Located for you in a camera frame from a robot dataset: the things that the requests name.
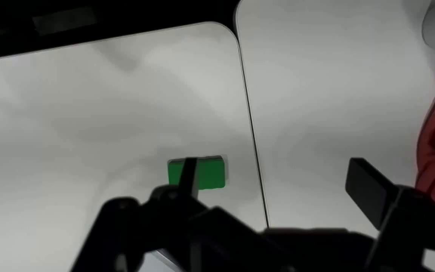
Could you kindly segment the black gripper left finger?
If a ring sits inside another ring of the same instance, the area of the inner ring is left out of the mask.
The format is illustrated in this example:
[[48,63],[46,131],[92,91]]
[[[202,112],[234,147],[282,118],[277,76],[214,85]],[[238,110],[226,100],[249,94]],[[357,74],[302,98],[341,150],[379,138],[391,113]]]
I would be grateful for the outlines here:
[[196,157],[185,157],[182,160],[178,189],[190,196],[197,195],[196,169],[197,169]]

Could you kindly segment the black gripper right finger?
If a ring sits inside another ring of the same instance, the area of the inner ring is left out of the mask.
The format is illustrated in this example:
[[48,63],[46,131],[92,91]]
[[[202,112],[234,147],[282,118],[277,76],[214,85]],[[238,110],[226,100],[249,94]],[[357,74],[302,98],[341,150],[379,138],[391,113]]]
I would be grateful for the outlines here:
[[379,230],[398,195],[398,187],[365,159],[351,157],[347,166],[345,192],[368,222]]

